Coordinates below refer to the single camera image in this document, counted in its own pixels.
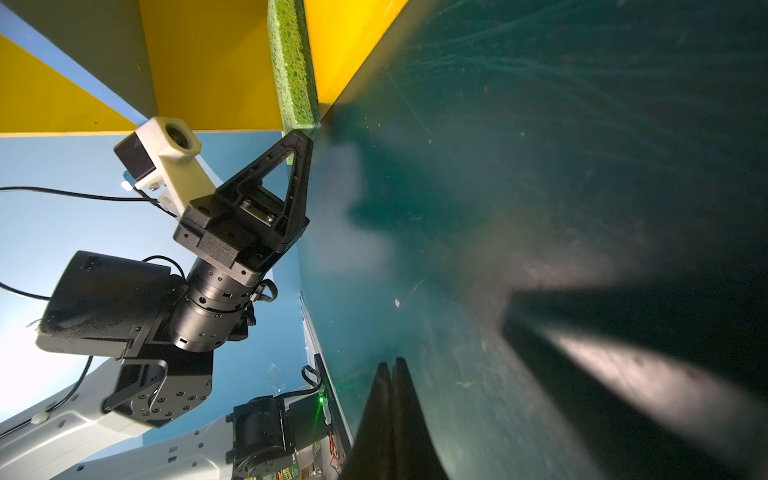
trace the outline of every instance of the blue wall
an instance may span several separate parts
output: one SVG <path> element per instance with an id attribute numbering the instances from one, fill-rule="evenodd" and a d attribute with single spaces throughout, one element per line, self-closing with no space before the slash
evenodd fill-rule
<path id="1" fill-rule="evenodd" d="M 202 134 L 203 155 L 224 180 L 258 157 L 279 134 Z M 127 196 L 120 187 L 122 167 L 112 153 L 121 137 L 43 137 L 0 139 L 0 185 L 32 185 L 94 194 Z M 273 172 L 267 188 L 281 195 L 287 172 Z M 166 255 L 189 270 L 194 255 L 171 239 L 175 222 L 146 204 L 120 204 L 32 193 L 0 194 L 2 262 L 0 281 L 21 290 L 50 294 L 77 250 L 140 260 Z M 145 442 L 176 436 L 231 412 L 255 396 L 270 395 L 267 372 L 275 364 L 285 389 L 303 384 L 306 362 L 298 259 L 291 250 L 275 267 L 280 297 L 257 304 L 258 325 L 250 338 L 227 343 L 214 360 L 214 392 L 173 425 L 146 434 Z M 4 371 L 0 421 L 70 385 L 83 356 L 45 353 L 35 347 L 34 327 L 45 302 L 0 291 L 0 364 Z"/>

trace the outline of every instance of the green table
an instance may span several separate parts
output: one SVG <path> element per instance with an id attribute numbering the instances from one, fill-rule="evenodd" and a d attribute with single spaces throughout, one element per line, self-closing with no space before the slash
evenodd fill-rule
<path id="1" fill-rule="evenodd" d="M 767 12 L 411 0 L 313 133 L 302 287 L 353 432 L 403 356 L 452 478 L 750 467 L 761 406 L 681 433 L 639 413 L 642 358 L 617 396 L 543 333 L 768 394 Z"/>

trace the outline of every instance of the blue strip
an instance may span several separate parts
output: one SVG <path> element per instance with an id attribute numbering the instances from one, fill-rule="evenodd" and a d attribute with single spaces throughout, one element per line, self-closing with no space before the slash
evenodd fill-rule
<path id="1" fill-rule="evenodd" d="M 148 120 L 2 3 L 0 3 L 0 35 L 64 75 L 69 81 L 134 124 L 141 125 Z"/>

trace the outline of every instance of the robotic arm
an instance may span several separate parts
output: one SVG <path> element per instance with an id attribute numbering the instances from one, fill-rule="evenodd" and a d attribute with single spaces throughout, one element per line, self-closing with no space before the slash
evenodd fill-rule
<path id="1" fill-rule="evenodd" d="M 248 337 L 251 302 L 277 295 L 266 273 L 309 223 L 312 141 L 299 131 L 218 189 L 195 160 L 200 142 L 183 121 L 153 118 L 114 150 L 137 188 L 167 187 L 161 203 L 180 214 L 174 239 L 197 261 L 184 279 L 167 266 L 74 255 L 36 343 L 113 360 L 87 375 L 61 408 L 48 411 L 65 392 L 0 425 L 0 478 L 47 480 L 200 405 L 211 391 L 214 350 Z M 281 200 L 262 179 L 290 155 Z"/>

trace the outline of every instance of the gray panel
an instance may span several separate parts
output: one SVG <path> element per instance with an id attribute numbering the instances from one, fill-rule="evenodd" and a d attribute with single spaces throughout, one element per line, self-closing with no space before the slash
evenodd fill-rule
<path id="1" fill-rule="evenodd" d="M 157 115 L 137 0 L 2 3 L 136 110 Z"/>

